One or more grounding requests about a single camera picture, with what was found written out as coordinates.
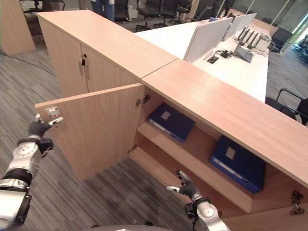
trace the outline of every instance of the black cable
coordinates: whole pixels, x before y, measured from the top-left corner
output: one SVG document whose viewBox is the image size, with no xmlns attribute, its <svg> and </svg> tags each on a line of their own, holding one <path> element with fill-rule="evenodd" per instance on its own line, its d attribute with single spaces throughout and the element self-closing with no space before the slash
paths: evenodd
<svg viewBox="0 0 308 231">
<path fill-rule="evenodd" d="M 197 223 L 197 220 L 199 219 L 199 217 L 198 216 L 196 216 L 196 217 L 194 217 L 194 221 L 193 221 L 193 223 L 192 223 L 192 230 L 193 231 L 196 231 L 196 229 L 194 228 L 195 226 L 196 226 L 196 223 Z"/>
<path fill-rule="evenodd" d="M 27 63 L 27 64 L 30 64 L 30 65 L 32 65 L 32 66 L 35 66 L 35 67 L 39 68 L 39 69 L 42 69 L 42 70 L 46 71 L 48 74 L 50 74 L 50 75 L 56 77 L 56 75 L 55 75 L 54 73 L 52 73 L 52 72 L 50 72 L 50 71 L 44 69 L 44 68 L 41 67 L 41 66 L 38 66 L 38 65 L 36 65 L 36 64 L 33 64 L 33 63 L 31 63 L 31 62 L 28 62 L 27 60 L 20 59 L 20 58 L 16 58 L 16 57 L 12 57 L 12 56 L 7 55 L 7 54 L 4 54 L 4 53 L 2 53 L 2 52 L 0 52 L 0 54 L 4 55 L 4 56 L 6 56 L 6 57 L 12 58 L 12 59 L 16 59 L 16 60 L 19 60 L 19 61 L 23 61 L 23 62 L 25 62 L 25 63 Z"/>
</svg>

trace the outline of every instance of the metal hinge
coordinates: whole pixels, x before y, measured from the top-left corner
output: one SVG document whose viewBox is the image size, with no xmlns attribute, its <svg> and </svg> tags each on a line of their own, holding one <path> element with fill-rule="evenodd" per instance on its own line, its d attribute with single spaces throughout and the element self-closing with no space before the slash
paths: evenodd
<svg viewBox="0 0 308 231">
<path fill-rule="evenodd" d="M 131 149 L 129 149 L 127 151 L 127 154 L 131 153 L 132 151 L 134 151 L 137 148 L 137 145 L 135 144 Z"/>
<path fill-rule="evenodd" d="M 143 103 L 146 103 L 150 100 L 150 96 L 149 95 L 145 95 L 145 97 L 143 98 L 143 100 L 141 99 L 138 99 L 137 102 L 136 102 L 136 106 L 138 106 L 139 104 L 143 104 Z"/>
<path fill-rule="evenodd" d="M 293 210 L 290 211 L 291 215 L 302 215 L 302 214 L 305 214 L 305 210 L 299 206 L 300 205 L 300 201 L 302 201 L 303 199 L 304 199 L 304 196 L 299 191 L 294 190 L 292 192 Z"/>
</svg>

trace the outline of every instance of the office chair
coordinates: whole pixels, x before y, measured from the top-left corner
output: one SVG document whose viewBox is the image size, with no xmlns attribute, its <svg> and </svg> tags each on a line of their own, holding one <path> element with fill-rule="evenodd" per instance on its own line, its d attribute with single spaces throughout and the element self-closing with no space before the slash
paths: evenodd
<svg viewBox="0 0 308 231">
<path fill-rule="evenodd" d="M 196 10 L 196 14 L 193 18 L 186 18 L 185 22 L 195 22 L 209 19 L 210 17 L 215 17 L 217 8 L 217 2 L 214 0 L 204 0 L 200 1 Z"/>
<path fill-rule="evenodd" d="M 65 2 L 63 0 L 33 0 L 35 8 L 30 8 L 27 11 L 24 11 L 24 13 L 33 13 L 33 12 L 47 12 L 52 11 L 52 7 L 50 5 L 51 2 L 60 2 L 63 4 L 62 11 L 64 11 L 65 8 Z M 42 8 L 39 8 L 39 1 L 42 2 Z"/>
<path fill-rule="evenodd" d="M 179 5 L 177 8 L 177 12 L 179 12 L 179 17 L 177 20 L 170 20 L 170 22 L 174 22 L 174 24 L 184 23 L 180 20 L 182 13 L 189 13 L 192 9 L 192 1 L 193 0 L 179 0 Z"/>
<path fill-rule="evenodd" d="M 278 99 L 280 97 L 280 94 L 285 91 L 295 97 L 297 97 L 298 99 L 300 99 L 300 103 L 298 105 L 298 107 L 296 109 L 290 107 L 290 106 L 285 106 L 283 104 L 281 104 L 280 102 L 278 102 Z M 266 97 L 265 98 L 265 103 L 275 109 L 277 109 L 278 111 L 284 113 L 285 115 L 289 116 L 290 118 L 296 120 L 296 115 L 299 115 L 301 120 L 302 120 L 302 124 L 303 125 L 307 125 L 308 122 L 308 98 L 304 99 L 303 97 L 297 95 L 296 93 L 286 89 L 286 88 L 282 88 L 279 91 L 278 97 L 276 100 L 270 98 L 270 97 Z"/>
<path fill-rule="evenodd" d="M 163 0 L 146 0 L 143 2 L 141 0 L 137 0 L 137 10 L 139 14 L 144 16 L 144 19 L 147 18 L 157 18 L 160 17 L 160 7 Z M 141 30 L 150 30 L 148 27 L 148 22 L 145 21 L 145 25 L 136 25 L 136 31 Z"/>
<path fill-rule="evenodd" d="M 291 35 L 293 35 L 291 32 L 282 28 L 278 28 L 278 30 L 271 38 L 271 40 L 275 43 L 275 48 L 271 51 L 278 53 L 285 42 L 291 37 Z"/>
<path fill-rule="evenodd" d="M 163 23 L 156 23 L 154 27 L 165 27 L 167 18 L 176 18 L 177 17 L 177 9 L 178 9 L 179 0 L 164 0 L 163 1 L 163 9 L 161 11 L 161 16 L 164 17 Z"/>
<path fill-rule="evenodd" d="M 127 22 L 128 20 L 128 0 L 115 0 L 115 21 Z"/>
</svg>

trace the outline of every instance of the wooden shelf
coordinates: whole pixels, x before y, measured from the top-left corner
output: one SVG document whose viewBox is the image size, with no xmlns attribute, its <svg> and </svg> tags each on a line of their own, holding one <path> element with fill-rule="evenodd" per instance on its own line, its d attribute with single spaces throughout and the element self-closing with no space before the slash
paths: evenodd
<svg viewBox="0 0 308 231">
<path fill-rule="evenodd" d="M 130 157 L 164 186 L 180 186 L 181 181 L 176 176 L 176 169 L 180 169 L 188 174 L 195 182 L 200 193 L 203 196 L 208 197 L 211 200 L 211 203 L 222 212 L 222 218 L 246 214 L 238 206 L 204 183 L 204 181 L 195 176 L 191 171 L 182 166 L 159 147 L 155 146 L 148 139 L 144 138 L 144 141 L 139 141 L 138 144 L 138 147 L 131 153 Z M 178 197 L 183 203 L 191 202 L 187 196 L 172 192 L 171 194 Z"/>
<path fill-rule="evenodd" d="M 214 138 L 194 127 L 185 143 L 179 143 L 148 122 L 137 131 L 243 211 L 251 212 L 253 195 L 210 164 Z"/>
<path fill-rule="evenodd" d="M 180 180 L 176 177 L 175 173 L 171 173 L 165 169 L 160 163 L 150 157 L 143 149 L 137 147 L 130 157 L 146 171 L 150 172 L 151 175 L 161 182 L 164 186 L 168 185 L 180 185 Z M 174 193 L 184 203 L 189 203 L 191 200 L 189 197 Z"/>
</svg>

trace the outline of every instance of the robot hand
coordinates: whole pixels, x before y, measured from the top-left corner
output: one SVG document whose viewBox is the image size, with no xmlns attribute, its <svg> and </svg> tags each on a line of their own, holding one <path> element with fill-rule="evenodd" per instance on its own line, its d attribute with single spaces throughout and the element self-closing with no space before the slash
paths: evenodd
<svg viewBox="0 0 308 231">
<path fill-rule="evenodd" d="M 230 231 L 226 224 L 219 218 L 215 206 L 208 198 L 204 198 L 195 183 L 183 172 L 177 170 L 177 175 L 182 181 L 182 187 L 167 186 L 168 191 L 181 193 L 189 196 L 192 203 L 185 205 L 185 211 L 189 219 L 194 218 L 193 230 L 196 221 L 200 218 L 209 231 Z"/>
<path fill-rule="evenodd" d="M 62 120 L 59 117 L 43 123 L 37 114 L 29 126 L 29 136 L 18 141 L 13 160 L 0 180 L 0 231 L 25 222 L 32 198 L 28 194 L 31 181 L 36 176 L 40 160 L 53 148 L 51 139 L 42 137 Z"/>
</svg>

